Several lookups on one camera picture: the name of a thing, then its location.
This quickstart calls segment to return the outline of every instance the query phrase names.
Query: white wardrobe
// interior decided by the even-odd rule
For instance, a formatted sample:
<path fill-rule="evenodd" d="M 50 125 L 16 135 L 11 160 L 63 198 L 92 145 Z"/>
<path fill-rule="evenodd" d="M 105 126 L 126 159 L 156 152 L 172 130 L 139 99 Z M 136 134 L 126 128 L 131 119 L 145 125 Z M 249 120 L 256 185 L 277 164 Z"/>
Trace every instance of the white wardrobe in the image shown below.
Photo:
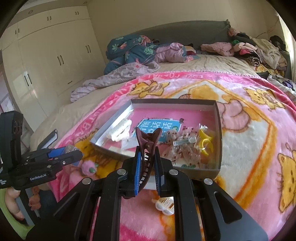
<path fill-rule="evenodd" d="M 103 75 L 86 6 L 35 14 L 7 28 L 1 40 L 10 90 L 33 131 L 85 80 Z"/>

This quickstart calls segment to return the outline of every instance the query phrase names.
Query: mattress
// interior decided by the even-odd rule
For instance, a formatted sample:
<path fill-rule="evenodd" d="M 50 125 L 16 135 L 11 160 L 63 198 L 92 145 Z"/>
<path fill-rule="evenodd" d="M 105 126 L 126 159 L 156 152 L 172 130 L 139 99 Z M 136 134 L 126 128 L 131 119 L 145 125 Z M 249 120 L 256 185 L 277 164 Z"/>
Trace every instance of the mattress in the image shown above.
<path fill-rule="evenodd" d="M 158 72 L 166 71 L 214 71 L 231 74 L 245 74 L 258 76 L 247 64 L 235 57 L 224 57 L 216 55 L 199 55 L 200 59 L 187 63 L 161 63 Z M 100 104 L 107 96 L 118 90 L 124 83 L 98 89 L 87 96 L 55 110 L 31 136 L 30 148 L 32 151 L 53 130 L 57 129 L 58 140 L 54 145 L 72 128 L 79 120 Z"/>

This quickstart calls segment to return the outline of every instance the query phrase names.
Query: box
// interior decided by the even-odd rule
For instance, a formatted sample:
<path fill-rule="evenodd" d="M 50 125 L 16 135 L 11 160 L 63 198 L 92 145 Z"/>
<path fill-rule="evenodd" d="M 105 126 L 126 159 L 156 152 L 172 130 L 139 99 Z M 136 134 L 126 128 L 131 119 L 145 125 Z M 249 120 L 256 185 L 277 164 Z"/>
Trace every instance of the box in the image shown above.
<path fill-rule="evenodd" d="M 132 99 L 125 103 L 93 136 L 91 143 L 96 148 L 117 160 L 133 157 L 135 148 L 121 150 L 120 142 L 112 142 L 106 134 L 124 118 L 132 120 L 130 134 L 142 119 L 172 118 L 182 120 L 183 126 L 207 125 L 215 131 L 215 168 L 192 169 L 175 165 L 174 168 L 186 173 L 190 178 L 215 179 L 221 168 L 222 160 L 222 131 L 220 115 L 216 101 L 199 99 Z"/>

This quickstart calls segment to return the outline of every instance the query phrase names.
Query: folded pink sweater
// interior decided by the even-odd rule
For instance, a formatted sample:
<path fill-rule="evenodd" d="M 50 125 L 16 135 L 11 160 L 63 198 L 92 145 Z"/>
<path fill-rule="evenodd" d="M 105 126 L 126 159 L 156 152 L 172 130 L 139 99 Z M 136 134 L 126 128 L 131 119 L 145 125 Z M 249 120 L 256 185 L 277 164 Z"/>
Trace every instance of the folded pink sweater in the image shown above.
<path fill-rule="evenodd" d="M 231 43 L 217 42 L 214 44 L 202 44 L 200 47 L 202 51 L 218 53 L 226 57 L 234 55 Z"/>

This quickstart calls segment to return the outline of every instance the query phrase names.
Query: headboard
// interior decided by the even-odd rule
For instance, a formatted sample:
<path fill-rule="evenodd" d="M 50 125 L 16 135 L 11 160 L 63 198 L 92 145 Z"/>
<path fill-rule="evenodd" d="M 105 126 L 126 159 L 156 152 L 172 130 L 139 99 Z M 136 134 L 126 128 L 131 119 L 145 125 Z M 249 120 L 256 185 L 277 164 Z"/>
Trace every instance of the headboard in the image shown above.
<path fill-rule="evenodd" d="M 199 49 L 202 44 L 231 42 L 232 39 L 228 36 L 229 28 L 228 19 L 226 21 L 195 20 L 163 24 L 137 31 L 134 34 L 159 40 L 160 44 L 178 42 L 188 45 L 193 43 L 193 47 Z"/>

